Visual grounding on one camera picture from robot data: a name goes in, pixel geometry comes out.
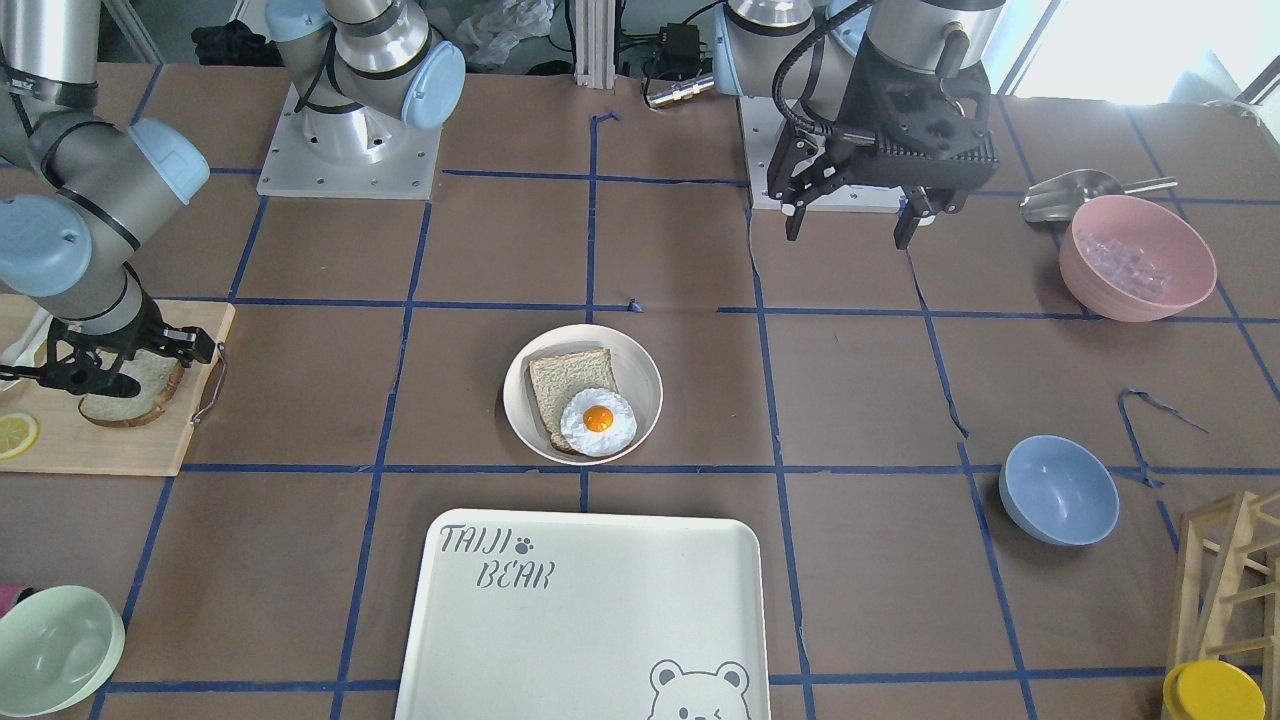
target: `pink bowl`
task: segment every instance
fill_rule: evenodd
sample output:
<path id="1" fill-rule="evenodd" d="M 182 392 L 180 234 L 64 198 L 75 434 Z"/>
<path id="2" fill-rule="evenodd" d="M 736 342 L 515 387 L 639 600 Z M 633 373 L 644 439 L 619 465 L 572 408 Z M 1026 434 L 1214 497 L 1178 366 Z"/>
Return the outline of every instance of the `pink bowl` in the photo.
<path id="1" fill-rule="evenodd" d="M 1057 256 L 1062 279 L 1076 300 L 1105 318 L 1125 323 L 1167 318 L 1201 302 L 1217 284 L 1217 264 L 1204 238 L 1178 215 L 1140 197 L 1089 200 L 1076 210 L 1068 231 Z M 1147 284 L 1139 290 L 1117 287 L 1114 278 L 1121 270 L 1115 268 L 1111 279 L 1103 277 L 1094 265 L 1105 252 L 1098 243 L 1140 258 L 1137 264 L 1149 270 L 1147 281 L 1140 281 Z M 1091 250 L 1082 250 L 1082 245 Z"/>

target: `fried egg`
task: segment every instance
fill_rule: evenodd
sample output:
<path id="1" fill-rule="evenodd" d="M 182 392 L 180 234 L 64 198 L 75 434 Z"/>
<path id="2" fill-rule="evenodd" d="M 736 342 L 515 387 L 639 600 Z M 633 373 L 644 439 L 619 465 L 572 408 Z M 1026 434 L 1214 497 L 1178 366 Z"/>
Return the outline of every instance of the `fried egg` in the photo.
<path id="1" fill-rule="evenodd" d="M 621 452 L 636 437 L 636 416 L 621 395 L 590 387 L 573 396 L 561 415 L 568 446 L 591 457 Z"/>

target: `metal frame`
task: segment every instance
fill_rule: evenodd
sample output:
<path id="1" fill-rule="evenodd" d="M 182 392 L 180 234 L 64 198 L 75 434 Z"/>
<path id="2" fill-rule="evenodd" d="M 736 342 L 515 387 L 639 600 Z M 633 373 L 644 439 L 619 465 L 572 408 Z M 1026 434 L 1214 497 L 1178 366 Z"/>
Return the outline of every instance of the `metal frame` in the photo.
<path id="1" fill-rule="evenodd" d="M 1057 13 L 1069 3 L 1070 0 L 1048 0 L 1048 5 L 1044 6 L 1044 13 L 1041 14 L 1041 19 L 1032 28 L 1032 33 L 1027 37 L 1027 42 L 1023 45 L 1018 58 L 1014 60 L 1012 67 L 1009 68 L 1009 73 L 1005 79 L 1000 83 L 1000 90 L 996 95 L 1012 95 L 1018 91 L 1018 86 L 1021 85 L 1023 78 L 1027 77 L 1027 70 L 1030 68 L 1032 60 L 1036 59 L 1036 54 L 1039 53 L 1041 42 L 1044 40 L 1044 31 L 1048 29 L 1053 18 Z"/>
<path id="2" fill-rule="evenodd" d="M 160 54 L 160 47 L 151 38 L 151 33 L 142 24 L 142 18 L 138 17 L 137 10 L 133 9 L 133 5 L 128 0 L 102 0 L 102 5 L 106 6 L 106 12 L 111 14 L 111 19 L 115 20 L 124 40 L 138 54 L 138 58 L 152 65 L 164 64 L 164 55 Z"/>
<path id="3" fill-rule="evenodd" d="M 573 27 L 577 29 L 573 77 L 579 85 L 613 90 L 614 10 L 614 0 L 577 0 L 573 4 Z"/>

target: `white bowl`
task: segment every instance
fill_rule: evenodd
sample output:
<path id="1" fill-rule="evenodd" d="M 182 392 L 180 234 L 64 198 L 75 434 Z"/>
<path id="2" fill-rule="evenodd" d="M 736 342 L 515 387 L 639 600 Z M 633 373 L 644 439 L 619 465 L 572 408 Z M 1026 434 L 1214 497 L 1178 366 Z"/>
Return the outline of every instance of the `white bowl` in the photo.
<path id="1" fill-rule="evenodd" d="M 636 414 L 636 438 L 621 452 L 608 457 L 561 452 L 552 447 L 550 437 L 538 414 L 534 383 L 529 379 L 529 363 L 539 357 L 596 347 L 608 347 L 612 351 L 613 378 L 618 383 L 618 395 L 631 404 Z M 511 429 L 516 430 L 516 437 L 534 452 L 564 465 L 600 465 L 631 452 L 653 432 L 662 413 L 662 375 L 658 374 L 658 365 L 645 348 L 618 331 L 600 325 L 564 325 L 535 337 L 516 354 L 516 359 L 507 368 L 507 379 L 502 386 L 502 405 L 507 410 L 507 421 L 511 423 Z"/>

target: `blue bowl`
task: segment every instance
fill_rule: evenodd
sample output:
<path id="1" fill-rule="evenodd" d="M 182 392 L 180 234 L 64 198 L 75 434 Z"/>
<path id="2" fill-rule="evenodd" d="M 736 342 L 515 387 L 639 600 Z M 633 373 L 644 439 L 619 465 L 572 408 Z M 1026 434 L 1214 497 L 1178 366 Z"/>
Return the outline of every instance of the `blue bowl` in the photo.
<path id="1" fill-rule="evenodd" d="M 1014 446 L 1000 469 L 1000 500 L 1019 528 L 1053 544 L 1093 544 L 1120 519 L 1120 495 L 1106 466 L 1057 436 Z"/>

